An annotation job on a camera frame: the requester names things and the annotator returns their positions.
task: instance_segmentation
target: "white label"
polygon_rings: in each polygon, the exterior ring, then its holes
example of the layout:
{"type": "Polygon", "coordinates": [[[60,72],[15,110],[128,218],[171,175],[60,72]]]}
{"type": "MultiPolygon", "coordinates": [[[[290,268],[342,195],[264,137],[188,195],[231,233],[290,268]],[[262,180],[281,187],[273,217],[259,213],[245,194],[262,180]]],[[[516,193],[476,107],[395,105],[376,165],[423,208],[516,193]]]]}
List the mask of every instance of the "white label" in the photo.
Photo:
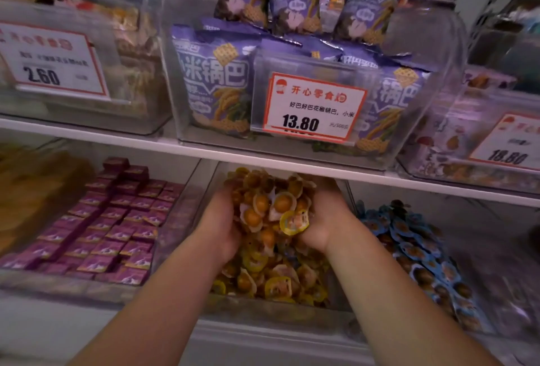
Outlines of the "white label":
{"type": "Polygon", "coordinates": [[[82,33],[0,22],[0,55],[19,90],[110,100],[82,33]]]}
{"type": "Polygon", "coordinates": [[[268,83],[263,130],[343,143],[366,96],[367,91],[359,87],[274,72],[268,83]]]}
{"type": "Polygon", "coordinates": [[[540,171],[540,118],[506,113],[469,160],[540,171]]]}

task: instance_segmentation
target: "price label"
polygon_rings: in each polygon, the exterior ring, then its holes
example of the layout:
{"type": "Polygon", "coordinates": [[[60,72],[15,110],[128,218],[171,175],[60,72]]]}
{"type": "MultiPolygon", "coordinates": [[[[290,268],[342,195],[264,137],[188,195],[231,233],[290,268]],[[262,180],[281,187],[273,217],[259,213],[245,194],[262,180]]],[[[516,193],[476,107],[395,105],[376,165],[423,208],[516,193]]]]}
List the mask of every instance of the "price label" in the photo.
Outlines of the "price label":
{"type": "Polygon", "coordinates": [[[19,90],[110,100],[83,33],[0,22],[0,55],[19,90]]]}
{"type": "Polygon", "coordinates": [[[540,171],[540,118],[506,113],[469,160],[540,171]]]}
{"type": "Polygon", "coordinates": [[[313,140],[347,141],[367,96],[359,87],[272,73],[263,130],[313,140]]]}

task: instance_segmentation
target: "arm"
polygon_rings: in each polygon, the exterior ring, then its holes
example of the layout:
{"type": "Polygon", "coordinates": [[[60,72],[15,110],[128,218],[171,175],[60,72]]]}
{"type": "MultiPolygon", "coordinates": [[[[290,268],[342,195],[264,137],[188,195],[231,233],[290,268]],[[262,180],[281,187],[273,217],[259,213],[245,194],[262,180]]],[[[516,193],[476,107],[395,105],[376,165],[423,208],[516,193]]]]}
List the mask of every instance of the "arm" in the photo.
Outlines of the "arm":
{"type": "Polygon", "coordinates": [[[68,365],[177,366],[214,277],[238,249],[232,214],[230,192],[217,192],[193,234],[68,365]]]}
{"type": "Polygon", "coordinates": [[[318,186],[314,223],[302,238],[330,261],[377,364],[500,366],[356,219],[333,180],[318,186]]]}

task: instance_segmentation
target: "price number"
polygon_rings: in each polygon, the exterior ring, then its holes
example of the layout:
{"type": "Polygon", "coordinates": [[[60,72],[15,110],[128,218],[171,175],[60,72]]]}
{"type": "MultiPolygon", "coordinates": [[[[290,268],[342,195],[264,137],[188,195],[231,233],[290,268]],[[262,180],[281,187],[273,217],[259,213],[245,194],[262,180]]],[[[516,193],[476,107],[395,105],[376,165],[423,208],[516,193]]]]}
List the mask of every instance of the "price number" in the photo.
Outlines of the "price number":
{"type": "Polygon", "coordinates": [[[30,82],[60,86],[60,79],[58,79],[58,75],[55,71],[41,69],[39,67],[32,69],[28,66],[24,66],[23,70],[26,72],[28,81],[30,82]]]}
{"type": "Polygon", "coordinates": [[[497,161],[501,163],[513,164],[518,166],[529,157],[529,154],[512,152],[508,155],[507,150],[495,150],[493,154],[488,158],[489,161],[497,161]]]}
{"type": "Polygon", "coordinates": [[[286,114],[285,116],[283,116],[283,127],[315,132],[319,127],[319,119],[310,119],[309,117],[303,117],[300,123],[298,123],[298,116],[296,116],[295,114],[286,114]]]}

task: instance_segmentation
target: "hand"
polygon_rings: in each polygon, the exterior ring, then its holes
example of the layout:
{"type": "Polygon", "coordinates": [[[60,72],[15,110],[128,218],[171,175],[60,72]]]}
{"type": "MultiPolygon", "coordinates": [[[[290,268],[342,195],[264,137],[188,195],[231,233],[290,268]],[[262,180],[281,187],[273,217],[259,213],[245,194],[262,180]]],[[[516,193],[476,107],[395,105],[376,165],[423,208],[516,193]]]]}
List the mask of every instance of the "hand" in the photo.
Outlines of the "hand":
{"type": "Polygon", "coordinates": [[[240,232],[233,222],[231,191],[231,187],[223,187],[214,193],[193,233],[211,245],[220,267],[233,258],[240,246],[240,232]]]}
{"type": "Polygon", "coordinates": [[[317,184],[312,200],[315,216],[300,237],[308,247],[326,254],[331,238],[339,236],[341,229],[356,218],[334,179],[315,177],[313,181],[317,184]]]}

